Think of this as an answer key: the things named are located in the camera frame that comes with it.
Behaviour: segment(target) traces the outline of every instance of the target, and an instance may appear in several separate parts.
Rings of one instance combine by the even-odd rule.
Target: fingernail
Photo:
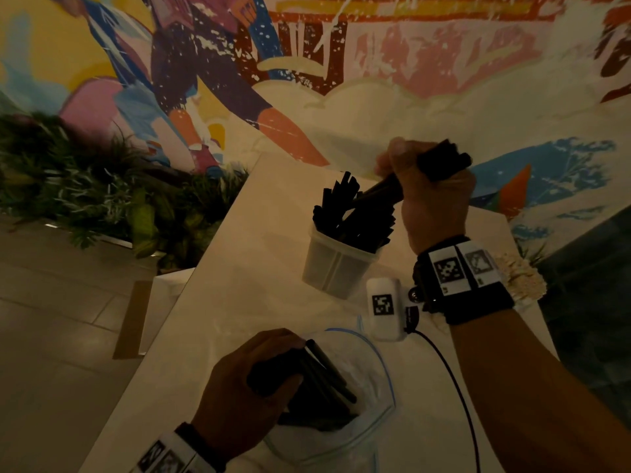
[[[390,141],[390,146],[388,146],[388,152],[391,156],[400,156],[407,150],[407,143],[405,139],[402,137],[395,137]]]

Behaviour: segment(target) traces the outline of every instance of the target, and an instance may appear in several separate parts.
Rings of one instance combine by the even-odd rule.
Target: black wrist strap
[[[206,443],[198,431],[190,423],[182,423],[175,429],[178,437],[182,438],[188,445],[201,456],[206,463],[213,467],[217,473],[226,470],[226,462],[219,458],[219,455]]]
[[[455,236],[418,256],[414,283],[424,310],[443,312],[450,325],[463,324],[515,305],[491,256],[466,236]]]

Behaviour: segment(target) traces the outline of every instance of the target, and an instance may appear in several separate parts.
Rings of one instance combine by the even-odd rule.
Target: translucent plastic container
[[[346,299],[359,285],[381,250],[371,254],[336,241],[311,224],[311,243],[302,273],[303,282],[334,297]]]
[[[377,435],[396,408],[383,358],[354,330],[329,328],[304,337],[314,339],[342,373],[358,398],[351,412],[359,416],[333,432],[276,425],[265,444],[277,457],[308,473],[376,472]]]

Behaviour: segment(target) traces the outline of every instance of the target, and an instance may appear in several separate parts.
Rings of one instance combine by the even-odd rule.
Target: black cable
[[[445,357],[442,356],[442,353],[440,353],[440,350],[438,350],[438,347],[434,344],[434,342],[432,342],[429,337],[425,334],[422,334],[421,332],[419,332],[418,330],[407,330],[408,334],[419,334],[422,338],[424,338],[427,343],[429,343],[432,348],[434,349],[434,351],[436,351],[436,353],[438,354],[438,356],[440,357],[440,359],[442,360],[443,365],[445,365],[445,368],[447,369],[447,372],[449,372],[449,376],[451,377],[451,381],[454,382],[454,387],[456,388],[456,391],[458,392],[458,396],[460,397],[460,401],[462,402],[462,406],[464,407],[464,413],[467,415],[467,422],[469,422],[469,430],[471,431],[471,438],[473,439],[473,450],[475,451],[475,469],[477,473],[480,473],[480,467],[479,467],[479,451],[478,451],[478,441],[475,437],[475,430],[473,429],[473,422],[471,421],[471,415],[469,414],[469,408],[467,408],[467,403],[464,401],[464,396],[462,396],[462,392],[460,391],[460,387],[458,386],[458,382],[456,381],[456,378],[454,377],[454,373],[451,371],[451,368],[449,367],[449,364],[447,363],[447,360],[445,360]]]

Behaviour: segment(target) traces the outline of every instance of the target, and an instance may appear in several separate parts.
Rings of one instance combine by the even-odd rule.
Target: white device
[[[399,279],[376,278],[366,282],[370,336],[384,342],[406,337],[405,309]]]

